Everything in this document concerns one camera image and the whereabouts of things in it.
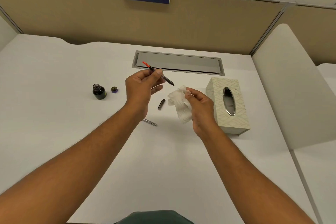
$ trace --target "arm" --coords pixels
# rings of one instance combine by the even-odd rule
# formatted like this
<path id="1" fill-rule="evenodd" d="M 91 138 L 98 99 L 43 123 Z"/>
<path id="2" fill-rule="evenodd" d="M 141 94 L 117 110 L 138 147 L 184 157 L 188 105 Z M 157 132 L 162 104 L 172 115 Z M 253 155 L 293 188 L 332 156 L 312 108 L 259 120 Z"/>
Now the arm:
<path id="1" fill-rule="evenodd" d="M 213 102 L 187 88 L 192 126 L 203 141 L 233 204 L 246 224 L 313 224 L 277 185 L 263 175 L 225 135 L 213 116 Z"/>
<path id="2" fill-rule="evenodd" d="M 122 109 L 1 194 L 0 223 L 65 223 L 146 116 L 151 94 L 162 89 L 161 74 L 142 70 L 128 77 Z"/>

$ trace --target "green shirt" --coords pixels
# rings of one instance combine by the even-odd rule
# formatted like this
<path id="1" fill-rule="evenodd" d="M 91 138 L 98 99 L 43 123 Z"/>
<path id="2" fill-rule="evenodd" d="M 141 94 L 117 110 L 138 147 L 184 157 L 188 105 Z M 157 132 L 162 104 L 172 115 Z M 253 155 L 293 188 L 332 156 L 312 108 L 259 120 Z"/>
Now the green shirt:
<path id="1" fill-rule="evenodd" d="M 117 224 L 193 224 L 175 211 L 134 212 Z"/>

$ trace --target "tissue box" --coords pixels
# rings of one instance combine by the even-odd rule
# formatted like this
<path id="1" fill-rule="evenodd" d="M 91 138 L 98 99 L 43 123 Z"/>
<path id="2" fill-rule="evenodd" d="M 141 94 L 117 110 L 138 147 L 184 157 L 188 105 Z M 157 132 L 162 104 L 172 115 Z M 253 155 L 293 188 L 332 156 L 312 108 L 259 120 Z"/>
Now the tissue box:
<path id="1" fill-rule="evenodd" d="M 238 80 L 212 77 L 206 94 L 213 101 L 216 122 L 225 133 L 240 135 L 250 129 Z"/>

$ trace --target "red pen end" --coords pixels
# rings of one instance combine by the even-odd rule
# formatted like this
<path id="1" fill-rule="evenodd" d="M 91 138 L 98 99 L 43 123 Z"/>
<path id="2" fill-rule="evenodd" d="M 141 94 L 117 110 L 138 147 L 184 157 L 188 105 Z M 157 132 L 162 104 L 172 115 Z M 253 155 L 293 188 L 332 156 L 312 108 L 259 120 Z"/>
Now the red pen end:
<path id="1" fill-rule="evenodd" d="M 143 61 L 142 63 L 144 63 L 146 66 L 150 67 L 150 65 L 148 65 L 145 61 Z"/>

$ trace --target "metal pen part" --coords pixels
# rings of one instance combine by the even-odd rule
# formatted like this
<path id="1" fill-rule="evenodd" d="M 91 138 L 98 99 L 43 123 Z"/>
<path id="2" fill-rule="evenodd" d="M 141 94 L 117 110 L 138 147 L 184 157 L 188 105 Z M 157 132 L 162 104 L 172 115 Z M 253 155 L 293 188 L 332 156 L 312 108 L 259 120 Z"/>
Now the metal pen part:
<path id="1" fill-rule="evenodd" d="M 157 124 L 156 123 L 154 123 L 154 122 L 151 122 L 150 120 L 147 120 L 147 119 L 143 119 L 142 121 L 144 121 L 144 122 L 146 122 L 146 123 L 148 123 L 148 124 L 150 124 L 150 125 L 153 125 L 153 126 L 157 126 Z"/>
<path id="2" fill-rule="evenodd" d="M 149 68 L 150 70 L 152 70 L 153 72 L 155 71 L 155 69 L 154 69 L 152 66 L 148 65 L 145 61 L 143 61 L 142 63 L 145 64 L 146 66 L 148 66 L 148 68 Z M 172 81 L 170 81 L 167 77 L 165 77 L 164 75 L 162 75 L 161 77 L 162 77 L 167 83 L 169 83 L 170 85 L 175 86 L 175 84 L 174 84 Z"/>
<path id="3" fill-rule="evenodd" d="M 161 100 L 161 102 L 160 102 L 160 104 L 159 104 L 159 106 L 158 106 L 158 109 L 159 110 L 161 110 L 161 108 L 162 108 L 162 106 L 163 106 L 163 104 L 166 102 L 166 100 L 165 99 L 162 99 Z"/>

